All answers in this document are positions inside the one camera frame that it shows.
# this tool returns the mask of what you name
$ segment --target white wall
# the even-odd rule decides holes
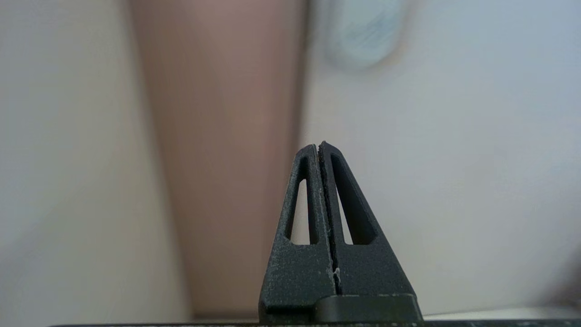
[[[424,314],[581,298],[581,2],[417,2],[358,73],[325,5],[302,144],[343,151]]]
[[[188,318],[123,5],[0,2],[0,326]]]

